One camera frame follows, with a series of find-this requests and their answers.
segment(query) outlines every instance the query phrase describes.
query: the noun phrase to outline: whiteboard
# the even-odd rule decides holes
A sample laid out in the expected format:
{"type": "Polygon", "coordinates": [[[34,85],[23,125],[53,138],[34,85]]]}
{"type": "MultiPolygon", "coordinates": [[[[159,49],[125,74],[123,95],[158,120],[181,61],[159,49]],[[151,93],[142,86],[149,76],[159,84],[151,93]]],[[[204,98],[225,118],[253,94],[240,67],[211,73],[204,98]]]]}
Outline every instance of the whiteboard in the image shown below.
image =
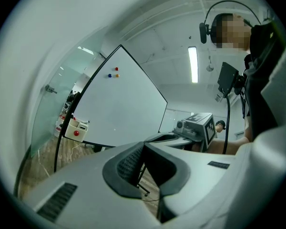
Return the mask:
{"type": "Polygon", "coordinates": [[[90,121],[85,143],[120,146],[158,133],[166,106],[151,79],[120,45],[85,86],[74,116],[90,121]]]}

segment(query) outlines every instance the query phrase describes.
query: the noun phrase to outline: ceiling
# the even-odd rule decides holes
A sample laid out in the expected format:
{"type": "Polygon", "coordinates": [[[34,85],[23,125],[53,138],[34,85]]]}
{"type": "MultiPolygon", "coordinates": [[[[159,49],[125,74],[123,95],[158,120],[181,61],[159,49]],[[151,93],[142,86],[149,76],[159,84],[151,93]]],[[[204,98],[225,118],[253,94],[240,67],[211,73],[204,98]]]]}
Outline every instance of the ceiling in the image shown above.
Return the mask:
{"type": "MultiPolygon", "coordinates": [[[[200,42],[199,23],[205,12],[220,0],[146,0],[140,2],[120,21],[110,34],[117,44],[122,44],[136,59],[157,86],[163,84],[192,84],[188,47],[196,46],[198,52],[198,84],[206,88],[216,85],[222,62],[227,62],[240,72],[244,70],[245,52],[217,49],[208,38],[200,42]],[[213,71],[208,72],[210,64],[213,71]]],[[[237,0],[249,6],[260,20],[266,16],[267,7],[262,0],[237,0]]],[[[212,9],[207,23],[222,12],[238,13],[252,25],[256,18],[244,6],[226,2],[212,9]]]]}

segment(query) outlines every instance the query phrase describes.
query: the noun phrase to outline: door handle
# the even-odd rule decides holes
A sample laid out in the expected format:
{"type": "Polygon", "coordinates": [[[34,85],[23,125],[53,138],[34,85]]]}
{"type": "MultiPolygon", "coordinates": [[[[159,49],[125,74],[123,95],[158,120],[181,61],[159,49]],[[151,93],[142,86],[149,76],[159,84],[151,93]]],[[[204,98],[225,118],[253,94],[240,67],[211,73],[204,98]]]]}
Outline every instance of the door handle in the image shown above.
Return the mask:
{"type": "Polygon", "coordinates": [[[49,93],[55,93],[55,94],[57,94],[57,92],[54,90],[54,88],[53,88],[53,87],[50,87],[49,85],[46,85],[46,86],[44,87],[44,89],[45,89],[47,92],[49,92],[49,93]]]}

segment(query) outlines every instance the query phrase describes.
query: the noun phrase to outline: white box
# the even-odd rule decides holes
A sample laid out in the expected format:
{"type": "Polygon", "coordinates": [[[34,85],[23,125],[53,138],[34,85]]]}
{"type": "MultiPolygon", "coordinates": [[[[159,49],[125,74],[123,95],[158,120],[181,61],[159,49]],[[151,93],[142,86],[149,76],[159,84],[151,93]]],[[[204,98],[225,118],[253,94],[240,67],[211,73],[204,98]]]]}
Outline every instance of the white box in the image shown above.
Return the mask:
{"type": "Polygon", "coordinates": [[[68,127],[67,127],[67,131],[65,133],[65,137],[78,141],[78,142],[82,142],[84,140],[84,137],[86,135],[88,131],[88,125],[83,123],[83,122],[79,122],[76,121],[74,119],[71,119],[68,127]]]}

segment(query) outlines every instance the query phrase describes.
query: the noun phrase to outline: ceiling light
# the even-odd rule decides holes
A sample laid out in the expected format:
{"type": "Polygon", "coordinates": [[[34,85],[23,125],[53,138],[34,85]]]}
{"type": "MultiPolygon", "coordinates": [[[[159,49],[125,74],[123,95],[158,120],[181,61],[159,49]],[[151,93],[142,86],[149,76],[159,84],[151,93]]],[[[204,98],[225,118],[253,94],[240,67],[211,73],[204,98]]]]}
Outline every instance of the ceiling light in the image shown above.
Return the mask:
{"type": "Polygon", "coordinates": [[[196,47],[189,47],[189,56],[191,63],[191,71],[192,71],[192,82],[198,83],[198,58],[197,58],[197,49],[196,47]]]}
{"type": "Polygon", "coordinates": [[[82,47],[78,47],[78,49],[82,49],[83,51],[88,52],[88,53],[94,55],[94,53],[92,51],[90,51],[89,49],[82,48],[82,47]]]}

